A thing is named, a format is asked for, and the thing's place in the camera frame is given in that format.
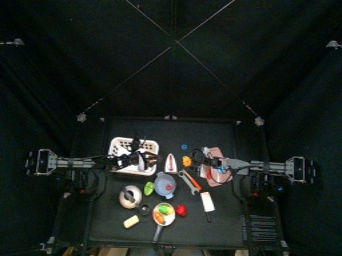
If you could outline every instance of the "table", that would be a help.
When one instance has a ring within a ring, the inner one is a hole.
[[[136,131],[148,140],[159,143],[159,155],[166,159],[172,153],[178,167],[182,157],[195,148],[219,147],[224,157],[246,161],[263,160],[264,141],[259,127],[251,121],[235,120],[178,120],[103,118],[89,119],[79,125],[73,141],[72,157],[87,157],[108,153],[112,138],[134,137]],[[156,172],[163,171],[164,161],[158,164]],[[59,241],[87,244],[87,246],[151,247],[156,224],[151,215],[139,216],[140,222],[126,229],[123,221],[138,214],[135,209],[124,209],[119,204],[119,192],[126,185],[136,185],[142,191],[155,175],[118,175],[104,172],[105,190],[95,200],[81,200],[77,196],[61,199],[61,208],[55,225]],[[203,191],[208,191],[215,205],[211,212],[212,222],[206,220],[200,195],[192,195],[183,180],[176,180],[172,199],[156,193],[143,196],[143,203],[154,207],[168,202],[174,207],[183,203],[188,208],[186,217],[176,217],[164,227],[158,246],[238,249],[246,247],[242,230],[240,202],[234,197],[231,183],[210,187],[206,179],[198,177]]]

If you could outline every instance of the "utensil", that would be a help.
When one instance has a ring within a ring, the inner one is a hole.
[[[171,199],[174,197],[176,181],[171,175],[164,174],[163,172],[159,172],[156,176],[158,177],[155,179],[155,192],[160,196],[164,196],[166,199]]]
[[[204,207],[204,212],[207,215],[207,221],[211,222],[211,216],[210,216],[210,212],[215,211],[215,206],[211,200],[211,196],[208,192],[202,192],[200,193],[200,198],[202,198],[202,203],[203,203],[203,207]]]
[[[194,184],[194,186],[198,188],[198,190],[202,190],[202,186],[199,185],[199,183],[196,182],[196,180],[191,177],[191,175],[188,174],[188,172],[186,170],[183,170],[184,174],[187,175],[191,183]]]
[[[186,176],[184,170],[178,172],[178,176],[184,180],[184,182],[187,183],[190,189],[191,189],[191,194],[195,195],[195,192],[199,192],[198,188],[195,187],[195,185],[191,183],[188,177]]]
[[[163,213],[160,213],[160,212],[159,212],[159,207],[160,207],[160,206],[170,207],[171,210],[172,210],[172,211],[171,211],[171,214],[163,214]],[[163,215],[164,223],[160,223],[160,222],[156,220],[155,212],[159,212],[159,213]],[[174,209],[172,205],[168,204],[168,203],[160,203],[160,204],[158,204],[158,205],[155,206],[155,208],[154,208],[152,216],[154,216],[155,223],[158,224],[156,230],[155,230],[155,235],[154,235],[154,240],[152,240],[152,242],[156,243],[163,227],[168,226],[168,225],[174,222],[174,220],[175,220],[175,209]]]

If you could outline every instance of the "black curtain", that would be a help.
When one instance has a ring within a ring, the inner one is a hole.
[[[267,121],[271,159],[314,160],[314,186],[293,186],[280,200],[287,242],[301,255],[341,255],[342,51],[329,55],[289,91]]]
[[[1,255],[29,255],[49,238],[59,181],[28,177],[25,157],[29,150],[40,148],[68,156],[75,124],[76,116],[25,49],[0,45]]]

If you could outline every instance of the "white dish rack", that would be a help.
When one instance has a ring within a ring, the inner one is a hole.
[[[111,141],[108,155],[115,155],[115,156],[120,156],[123,154],[130,155],[131,154],[131,152],[130,152],[131,143],[132,143],[132,138],[115,137]],[[142,145],[142,148],[138,150],[139,152],[143,153],[143,152],[148,151],[158,155],[159,145],[155,141],[140,140],[140,145]],[[139,171],[138,166],[130,165],[126,168],[123,168],[118,171],[112,170],[111,172],[150,176],[155,173],[155,170],[156,170],[156,165],[154,165],[152,167],[148,167],[144,171]]]

